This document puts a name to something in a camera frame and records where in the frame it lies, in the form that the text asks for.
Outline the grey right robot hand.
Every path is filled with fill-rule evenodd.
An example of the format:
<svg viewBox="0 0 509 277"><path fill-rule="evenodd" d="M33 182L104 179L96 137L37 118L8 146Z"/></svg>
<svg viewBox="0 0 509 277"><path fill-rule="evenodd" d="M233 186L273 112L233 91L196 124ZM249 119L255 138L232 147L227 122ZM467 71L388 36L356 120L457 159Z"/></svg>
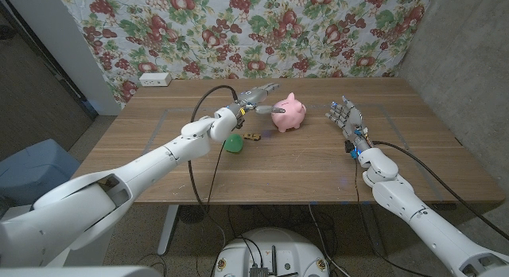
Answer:
<svg viewBox="0 0 509 277"><path fill-rule="evenodd" d="M342 130L345 137L345 151L358 156L373 145L367 136L367 128L363 123L360 110L345 96L342 100L343 103L332 102L325 116Z"/></svg>

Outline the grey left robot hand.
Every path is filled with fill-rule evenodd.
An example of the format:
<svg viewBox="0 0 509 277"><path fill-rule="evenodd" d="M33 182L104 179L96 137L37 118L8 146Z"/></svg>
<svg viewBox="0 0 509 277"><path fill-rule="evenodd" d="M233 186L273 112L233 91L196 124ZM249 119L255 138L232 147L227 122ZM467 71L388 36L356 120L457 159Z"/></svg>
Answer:
<svg viewBox="0 0 509 277"><path fill-rule="evenodd" d="M245 121L243 117L249 111L255 111L260 115L269 113L285 113L286 110L281 107L260 105L260 103L266 99L268 94L279 88L279 86L280 84L268 83L239 94L235 98L235 101L228 106L237 118L237 124L235 127L240 129L243 126L243 122Z"/></svg>

